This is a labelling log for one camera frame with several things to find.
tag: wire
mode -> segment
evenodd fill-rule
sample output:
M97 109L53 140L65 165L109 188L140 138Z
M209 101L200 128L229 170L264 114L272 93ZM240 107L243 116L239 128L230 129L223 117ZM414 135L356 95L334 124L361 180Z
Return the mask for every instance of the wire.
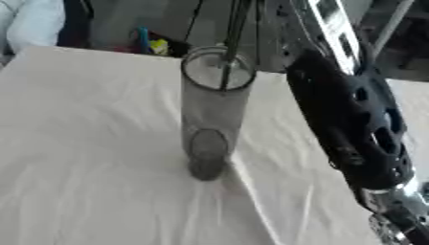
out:
M255 20L256 20L256 29L255 29L255 33L256 33L256 66L257 68L260 66L260 22L262 19L262 14L261 14L261 7L263 4L263 0L256 0L255 1Z
M202 8L202 6L203 6L203 3L204 3L204 0L199 0L199 1L198 1L198 4L196 5L195 10L193 10L192 21L191 21L190 26L188 27L187 32L186 32L185 39L184 39L184 41L185 41L185 42L187 42L187 41L188 41L188 38L189 38L189 37L190 37L190 35L191 35L191 32L192 32L193 26L195 25L196 18L198 17L199 13L201 12L201 8Z

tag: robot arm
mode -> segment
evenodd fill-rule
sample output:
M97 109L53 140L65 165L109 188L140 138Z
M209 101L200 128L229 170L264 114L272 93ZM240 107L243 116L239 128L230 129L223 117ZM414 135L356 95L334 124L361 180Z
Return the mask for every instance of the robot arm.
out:
M332 166L373 213L373 230L383 244L429 244L429 206L402 142L405 122L341 1L269 8L295 99Z

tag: yellow object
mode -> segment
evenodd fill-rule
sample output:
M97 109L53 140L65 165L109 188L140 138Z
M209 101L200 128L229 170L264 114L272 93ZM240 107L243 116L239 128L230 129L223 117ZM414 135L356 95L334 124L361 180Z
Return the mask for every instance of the yellow object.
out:
M169 43L165 39L150 41L150 49L153 53L159 56L166 56L169 54Z

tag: table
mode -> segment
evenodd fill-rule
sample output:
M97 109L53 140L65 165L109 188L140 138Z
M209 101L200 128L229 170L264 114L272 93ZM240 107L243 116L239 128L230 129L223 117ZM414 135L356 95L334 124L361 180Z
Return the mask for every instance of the table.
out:
M378 244L285 76L258 75L234 170L193 180L179 63L33 47L2 71L2 244ZM392 85L423 169L428 84Z

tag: glass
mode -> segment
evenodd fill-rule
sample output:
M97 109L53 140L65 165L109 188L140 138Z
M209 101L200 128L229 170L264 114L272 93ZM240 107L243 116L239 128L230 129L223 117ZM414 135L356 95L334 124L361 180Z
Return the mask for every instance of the glass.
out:
M193 177L216 179L236 146L256 71L243 56L222 83L226 47L192 50L182 61L182 145Z

